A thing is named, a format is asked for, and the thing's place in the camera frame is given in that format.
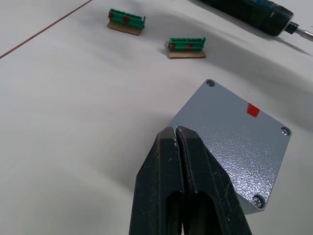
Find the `white table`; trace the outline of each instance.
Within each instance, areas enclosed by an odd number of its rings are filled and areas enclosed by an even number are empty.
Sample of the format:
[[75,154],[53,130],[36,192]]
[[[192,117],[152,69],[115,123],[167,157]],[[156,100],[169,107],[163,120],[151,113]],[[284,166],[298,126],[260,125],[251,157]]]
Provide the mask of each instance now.
[[[312,22],[312,3],[280,4]],[[266,210],[247,216],[252,233],[310,234],[313,44],[200,6],[94,0],[0,60],[0,234],[127,234],[156,134],[208,78],[292,130]],[[109,30],[110,8],[145,15],[142,35]],[[170,37],[203,36],[206,59],[167,59]]]
[[87,0],[1,0],[0,56]]

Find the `red square marker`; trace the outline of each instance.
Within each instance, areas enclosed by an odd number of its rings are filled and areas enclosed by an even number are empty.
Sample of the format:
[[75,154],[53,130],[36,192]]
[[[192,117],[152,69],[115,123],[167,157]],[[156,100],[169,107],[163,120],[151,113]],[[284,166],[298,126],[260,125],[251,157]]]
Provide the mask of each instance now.
[[125,16],[125,17],[123,18],[123,21],[124,21],[124,23],[127,23],[127,24],[128,24],[129,21],[130,21],[130,20],[129,20],[129,17],[128,17],[128,16]]
[[259,115],[260,110],[257,107],[255,107],[255,106],[253,106],[252,104],[249,103],[246,112],[248,114],[250,114],[251,116],[257,118],[258,115]]

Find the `cardboard piece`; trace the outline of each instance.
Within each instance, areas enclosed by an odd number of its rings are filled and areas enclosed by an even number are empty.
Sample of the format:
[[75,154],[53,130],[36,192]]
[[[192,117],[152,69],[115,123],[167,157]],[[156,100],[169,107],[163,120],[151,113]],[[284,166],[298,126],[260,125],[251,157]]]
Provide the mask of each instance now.
[[203,50],[201,51],[187,51],[187,50],[175,50],[171,51],[168,49],[168,42],[165,44],[166,50],[170,59],[200,59],[205,58],[206,55]]
[[117,30],[123,33],[130,33],[136,36],[139,36],[141,34],[141,29],[137,29],[137,28],[132,28],[129,26],[125,26],[119,23],[114,23],[114,22],[109,22],[108,23],[108,28],[113,29],[113,30]]

